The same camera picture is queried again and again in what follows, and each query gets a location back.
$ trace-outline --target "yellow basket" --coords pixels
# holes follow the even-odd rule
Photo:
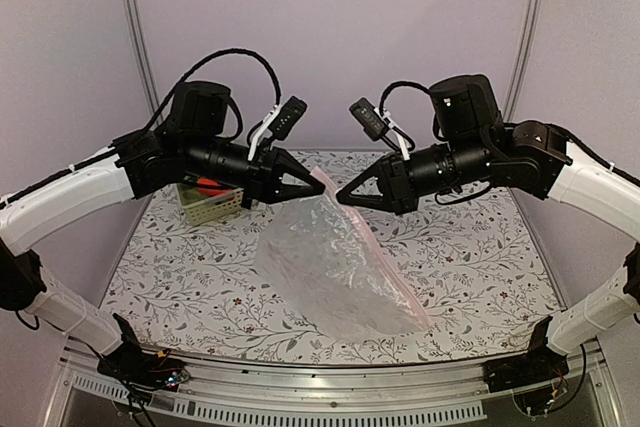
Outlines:
[[[176,188],[187,222],[193,226],[220,219],[241,209],[242,189],[212,197],[198,192],[195,187],[176,184]]]

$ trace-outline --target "table surface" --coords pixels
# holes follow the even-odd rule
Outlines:
[[[296,154],[338,185],[379,156]],[[132,236],[102,308],[123,315],[147,344],[305,364],[443,361],[514,351],[514,330],[524,339],[537,320],[559,308],[507,190],[455,206],[428,197],[402,217],[361,212],[423,302],[432,328],[362,344],[337,341],[288,306],[254,265],[260,232],[279,208],[261,204],[191,227],[175,186],[163,189]]]

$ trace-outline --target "floral tablecloth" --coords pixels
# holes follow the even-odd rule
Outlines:
[[[379,156],[297,153],[338,185]],[[253,263],[260,232],[278,209],[261,204],[194,228],[175,187],[163,189],[131,238],[102,307],[127,318],[145,343],[313,364],[442,361],[512,351],[514,330],[526,333],[558,309],[507,190],[449,207],[428,197],[402,217],[361,212],[433,327],[362,344],[336,341],[289,307]]]

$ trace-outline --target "red object in basket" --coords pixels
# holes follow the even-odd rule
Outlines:
[[[228,194],[230,189],[226,189],[220,186],[220,184],[214,180],[198,179],[198,187],[196,190],[201,194],[215,197],[216,195]]]

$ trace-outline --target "plastic bag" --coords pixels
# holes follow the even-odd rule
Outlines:
[[[287,202],[262,232],[255,260],[261,275],[334,339],[426,330],[429,316],[362,216],[338,203],[335,184],[318,167],[312,174],[327,186],[324,195]]]

